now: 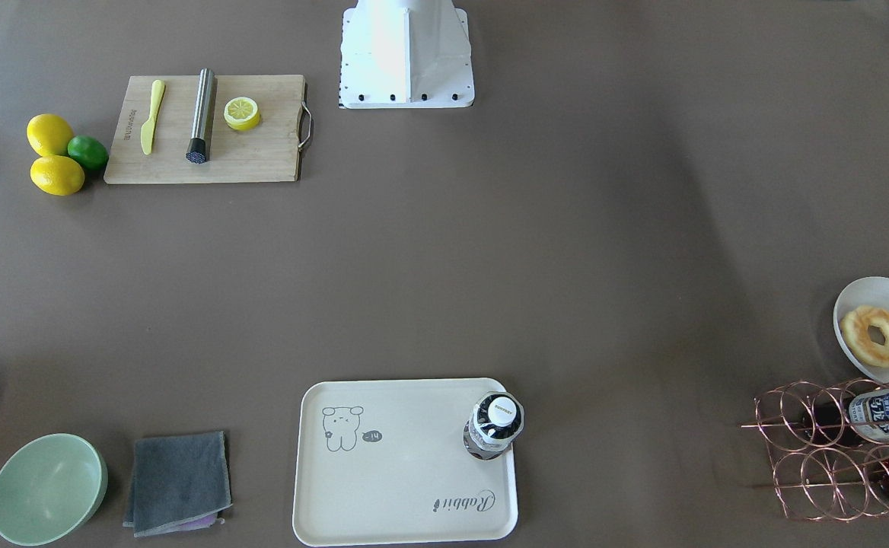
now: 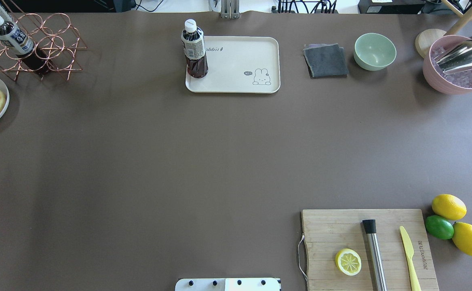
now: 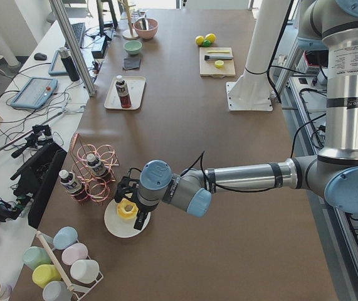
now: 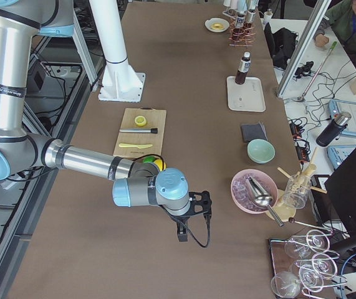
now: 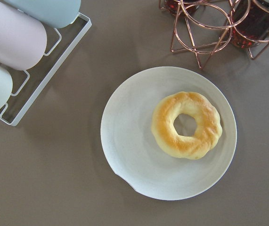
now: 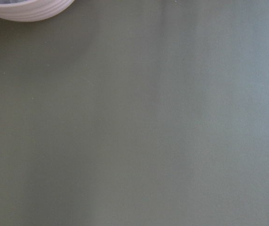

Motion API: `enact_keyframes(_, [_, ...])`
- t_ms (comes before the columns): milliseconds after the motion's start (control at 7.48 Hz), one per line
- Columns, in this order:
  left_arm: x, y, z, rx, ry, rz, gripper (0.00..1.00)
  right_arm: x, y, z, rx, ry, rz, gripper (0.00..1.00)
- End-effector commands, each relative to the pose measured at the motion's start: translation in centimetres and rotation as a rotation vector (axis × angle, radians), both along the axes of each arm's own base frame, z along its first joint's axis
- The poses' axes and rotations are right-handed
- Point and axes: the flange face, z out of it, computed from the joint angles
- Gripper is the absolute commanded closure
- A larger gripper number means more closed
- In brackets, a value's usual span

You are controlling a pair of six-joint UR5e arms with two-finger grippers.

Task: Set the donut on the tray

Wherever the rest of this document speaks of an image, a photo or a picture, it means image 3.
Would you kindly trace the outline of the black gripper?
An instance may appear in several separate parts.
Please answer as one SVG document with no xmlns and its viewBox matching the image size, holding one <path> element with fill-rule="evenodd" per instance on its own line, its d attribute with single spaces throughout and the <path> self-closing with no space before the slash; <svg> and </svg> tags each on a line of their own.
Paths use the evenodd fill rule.
<svg viewBox="0 0 358 301">
<path fill-rule="evenodd" d="M 146 209 L 145 205 L 140 202 L 139 196 L 137 195 L 139 192 L 139 180 L 131 178 L 130 174 L 132 170 L 141 172 L 138 168 L 129 169 L 127 174 L 117 184 L 114 200 L 119 204 L 122 202 L 123 198 L 125 198 L 136 204 L 138 212 L 134 223 L 134 229 L 142 230 L 150 209 Z"/>
</svg>

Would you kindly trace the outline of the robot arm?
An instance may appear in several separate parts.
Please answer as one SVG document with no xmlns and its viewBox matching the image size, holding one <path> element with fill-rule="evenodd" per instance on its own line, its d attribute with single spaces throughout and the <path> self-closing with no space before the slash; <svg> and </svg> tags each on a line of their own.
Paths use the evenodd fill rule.
<svg viewBox="0 0 358 301">
<path fill-rule="evenodd" d="M 329 50 L 325 145 L 316 156 L 174 174 L 160 160 L 148 162 L 138 179 L 124 176 L 116 203 L 138 207 L 134 228 L 160 202 L 202 217 L 219 190 L 260 193 L 280 187 L 307 189 L 346 213 L 358 213 L 358 1 L 304 1 L 299 44 L 323 43 Z"/>
</svg>

